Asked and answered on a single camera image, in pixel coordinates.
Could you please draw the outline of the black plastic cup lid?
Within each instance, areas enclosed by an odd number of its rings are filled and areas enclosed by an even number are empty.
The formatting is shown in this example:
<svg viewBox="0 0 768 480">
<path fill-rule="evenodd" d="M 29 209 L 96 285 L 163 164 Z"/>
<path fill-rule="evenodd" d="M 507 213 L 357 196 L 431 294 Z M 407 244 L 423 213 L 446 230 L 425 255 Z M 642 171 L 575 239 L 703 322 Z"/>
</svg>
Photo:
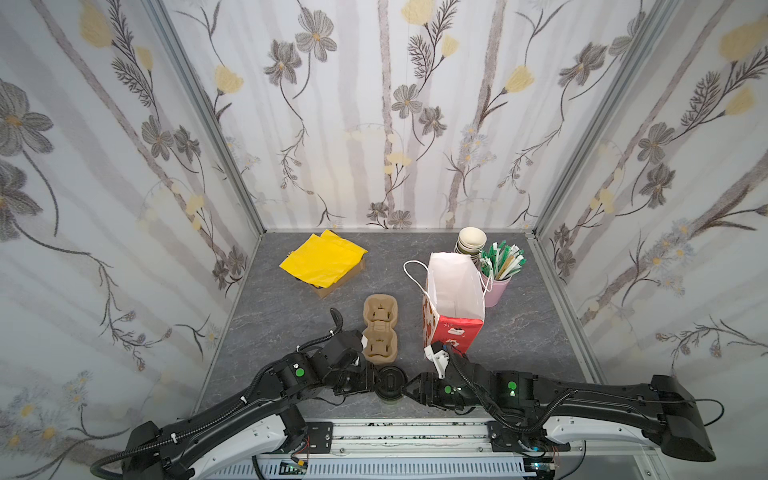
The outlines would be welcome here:
<svg viewBox="0 0 768 480">
<path fill-rule="evenodd" d="M 384 366 L 376 371 L 375 393 L 385 401 L 397 401 L 403 397 L 407 383 L 404 371 L 394 365 Z"/>
</svg>

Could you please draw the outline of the brown pulp cup carrier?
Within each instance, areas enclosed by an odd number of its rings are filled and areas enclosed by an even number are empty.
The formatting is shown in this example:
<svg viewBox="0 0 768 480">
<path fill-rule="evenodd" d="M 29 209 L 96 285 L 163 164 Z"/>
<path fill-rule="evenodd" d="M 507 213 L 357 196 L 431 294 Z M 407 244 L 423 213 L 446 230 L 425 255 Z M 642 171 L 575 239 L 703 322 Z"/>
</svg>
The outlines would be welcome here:
<svg viewBox="0 0 768 480">
<path fill-rule="evenodd" d="M 363 355 L 374 365 L 390 365 L 398 357 L 399 307 L 395 297 L 387 294 L 370 295 L 363 305 L 365 329 L 362 333 Z"/>
</svg>

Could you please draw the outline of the red white paper bag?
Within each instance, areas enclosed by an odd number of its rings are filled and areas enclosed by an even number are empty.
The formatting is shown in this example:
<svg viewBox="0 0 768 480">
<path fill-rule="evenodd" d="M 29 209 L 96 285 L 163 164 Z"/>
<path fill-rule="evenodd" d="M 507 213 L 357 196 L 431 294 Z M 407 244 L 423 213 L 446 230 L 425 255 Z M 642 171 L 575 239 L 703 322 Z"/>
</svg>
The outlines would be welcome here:
<svg viewBox="0 0 768 480">
<path fill-rule="evenodd" d="M 433 252 L 403 270 L 422 292 L 423 347 L 441 342 L 466 354 L 485 324 L 486 289 L 471 257 Z"/>
</svg>

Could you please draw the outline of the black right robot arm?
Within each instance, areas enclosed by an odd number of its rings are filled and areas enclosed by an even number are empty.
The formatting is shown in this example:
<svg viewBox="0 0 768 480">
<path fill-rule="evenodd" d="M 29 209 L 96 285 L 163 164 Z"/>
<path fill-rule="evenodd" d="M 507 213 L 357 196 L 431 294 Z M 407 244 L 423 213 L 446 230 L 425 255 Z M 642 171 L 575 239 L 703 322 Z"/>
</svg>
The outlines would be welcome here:
<svg viewBox="0 0 768 480">
<path fill-rule="evenodd" d="M 633 433 L 674 459 L 716 459 L 699 399 L 672 376 L 634 385 L 578 383 L 488 370 L 442 342 L 427 351 L 435 369 L 408 381 L 406 397 L 454 413 L 482 409 L 528 448 L 585 440 L 604 430 Z"/>
</svg>

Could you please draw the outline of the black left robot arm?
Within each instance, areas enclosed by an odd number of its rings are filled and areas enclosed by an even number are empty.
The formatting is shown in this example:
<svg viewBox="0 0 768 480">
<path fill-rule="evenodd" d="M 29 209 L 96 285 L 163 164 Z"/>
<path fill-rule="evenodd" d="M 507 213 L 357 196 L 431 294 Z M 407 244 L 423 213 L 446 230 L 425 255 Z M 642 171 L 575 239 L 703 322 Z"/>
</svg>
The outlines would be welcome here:
<svg viewBox="0 0 768 480">
<path fill-rule="evenodd" d="M 264 365 L 242 391 L 186 420 L 134 428 L 126 448 L 95 461 L 90 473 L 99 479 L 200 478 L 206 456 L 271 417 L 282 424 L 283 438 L 267 451 L 298 445 L 307 435 L 300 403 L 326 390 L 342 398 L 372 390 L 363 333 L 346 330 L 339 310 L 330 314 L 334 328 L 328 334 Z"/>
</svg>

